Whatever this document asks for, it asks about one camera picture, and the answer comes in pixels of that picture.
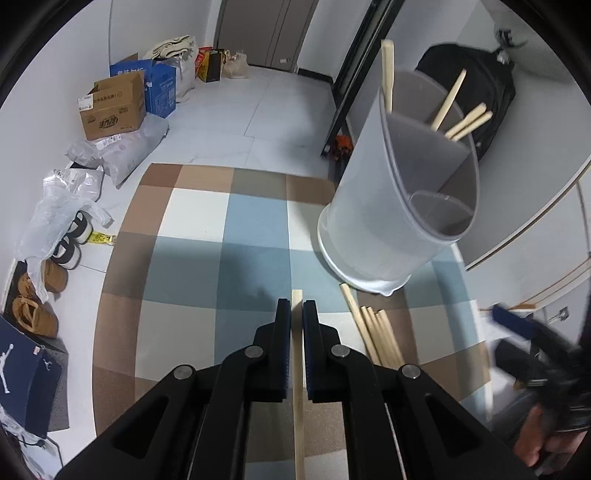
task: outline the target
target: blue cardboard box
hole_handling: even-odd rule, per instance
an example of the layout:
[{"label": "blue cardboard box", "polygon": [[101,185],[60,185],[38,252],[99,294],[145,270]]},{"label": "blue cardboard box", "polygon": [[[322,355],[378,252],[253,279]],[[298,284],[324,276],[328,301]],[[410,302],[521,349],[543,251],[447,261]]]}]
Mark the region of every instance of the blue cardboard box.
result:
[{"label": "blue cardboard box", "polygon": [[174,67],[152,60],[122,60],[111,65],[111,76],[144,71],[146,111],[162,118],[168,117],[177,106],[177,72]]},{"label": "blue cardboard box", "polygon": [[61,365],[47,348],[0,316],[0,404],[26,431],[45,438]]}]

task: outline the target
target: black and white sneaker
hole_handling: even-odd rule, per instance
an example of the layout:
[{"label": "black and white sneaker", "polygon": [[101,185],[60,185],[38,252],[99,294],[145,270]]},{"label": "black and white sneaker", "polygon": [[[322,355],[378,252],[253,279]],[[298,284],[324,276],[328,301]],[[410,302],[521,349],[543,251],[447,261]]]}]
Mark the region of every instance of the black and white sneaker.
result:
[{"label": "black and white sneaker", "polygon": [[57,244],[51,259],[58,265],[71,270],[80,261],[80,250],[67,233]]},{"label": "black and white sneaker", "polygon": [[76,212],[76,216],[70,225],[67,234],[72,240],[75,240],[79,244],[83,244],[88,240],[92,233],[92,225],[86,218],[86,215],[82,212]]}]

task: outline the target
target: white trash can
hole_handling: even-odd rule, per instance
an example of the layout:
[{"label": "white trash can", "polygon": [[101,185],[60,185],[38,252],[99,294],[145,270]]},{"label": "white trash can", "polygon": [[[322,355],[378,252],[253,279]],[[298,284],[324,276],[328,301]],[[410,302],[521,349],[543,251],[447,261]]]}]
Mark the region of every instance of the white trash can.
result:
[{"label": "white trash can", "polygon": [[396,72],[393,112],[378,92],[335,197],[318,222],[320,250],[350,285],[389,296],[470,228],[479,197],[472,136],[444,133],[454,104],[430,122],[447,91],[420,72]]}]

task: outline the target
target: cardboard box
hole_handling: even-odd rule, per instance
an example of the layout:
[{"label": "cardboard box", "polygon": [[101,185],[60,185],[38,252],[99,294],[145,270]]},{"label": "cardboard box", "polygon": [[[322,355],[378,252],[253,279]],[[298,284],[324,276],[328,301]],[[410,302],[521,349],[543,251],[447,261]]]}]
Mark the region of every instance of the cardboard box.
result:
[{"label": "cardboard box", "polygon": [[123,59],[111,65],[110,70],[112,77],[129,72],[144,72],[146,111],[162,118],[174,112],[177,106],[177,73],[174,67],[152,60]]},{"label": "cardboard box", "polygon": [[0,316],[0,404],[26,431],[45,438],[61,365]]},{"label": "cardboard box", "polygon": [[87,140],[137,130],[146,114],[144,72],[95,82],[89,94],[78,99],[78,110]]}]

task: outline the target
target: black backpack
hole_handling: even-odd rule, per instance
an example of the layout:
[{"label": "black backpack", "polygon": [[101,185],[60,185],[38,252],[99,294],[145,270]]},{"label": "black backpack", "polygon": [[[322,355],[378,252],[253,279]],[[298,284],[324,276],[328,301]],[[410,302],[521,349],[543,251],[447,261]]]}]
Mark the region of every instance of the black backpack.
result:
[{"label": "black backpack", "polygon": [[501,49],[490,52],[457,43],[442,43],[430,47],[417,66],[417,70],[448,91],[462,69],[466,69],[466,78],[456,97],[457,104],[464,115],[481,102],[486,103],[493,113],[489,122],[472,132],[478,160],[488,150],[515,97],[511,75],[514,64],[510,60],[503,63],[500,53]]}]

